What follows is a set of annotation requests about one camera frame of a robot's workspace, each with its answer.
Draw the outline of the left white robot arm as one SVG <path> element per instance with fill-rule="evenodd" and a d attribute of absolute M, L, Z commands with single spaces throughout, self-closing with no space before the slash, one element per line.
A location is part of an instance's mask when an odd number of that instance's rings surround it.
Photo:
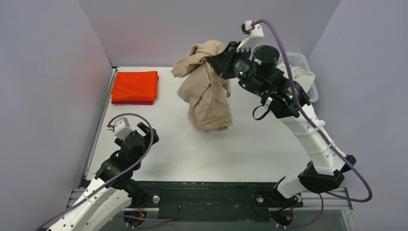
<path fill-rule="evenodd" d="M 74 204 L 48 228 L 50 231 L 98 231 L 122 209 L 144 202 L 143 187 L 133 173 L 159 137 L 150 124 L 140 122 L 140 134 L 120 118 L 109 129 L 119 149 L 106 159 Z"/>

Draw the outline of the beige t shirt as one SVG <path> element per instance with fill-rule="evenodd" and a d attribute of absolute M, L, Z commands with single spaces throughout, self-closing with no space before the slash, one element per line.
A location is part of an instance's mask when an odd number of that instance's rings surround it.
<path fill-rule="evenodd" d="M 219 77 L 207 61 L 222 51 L 224 45 L 217 40 L 194 44 L 171 70 L 174 77 L 184 79 L 177 94 L 189 105 L 188 119 L 201 132 L 223 131 L 233 124 L 230 81 Z"/>

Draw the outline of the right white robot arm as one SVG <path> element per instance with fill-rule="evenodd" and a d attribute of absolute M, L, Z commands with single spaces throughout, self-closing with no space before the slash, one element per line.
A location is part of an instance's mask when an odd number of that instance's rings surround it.
<path fill-rule="evenodd" d="M 306 91 L 290 83 L 278 68 L 279 51 L 263 45 L 254 51 L 239 51 L 237 42 L 207 59 L 222 79 L 237 78 L 247 91 L 259 96 L 267 112 L 285 124 L 300 141 L 310 161 L 296 177 L 282 178 L 273 189 L 272 200 L 285 206 L 295 195 L 310 191 L 324 193 L 339 188 L 344 173 L 356 163 L 352 155 L 334 152 L 334 142 L 324 129 L 324 121 L 314 112 Z"/>

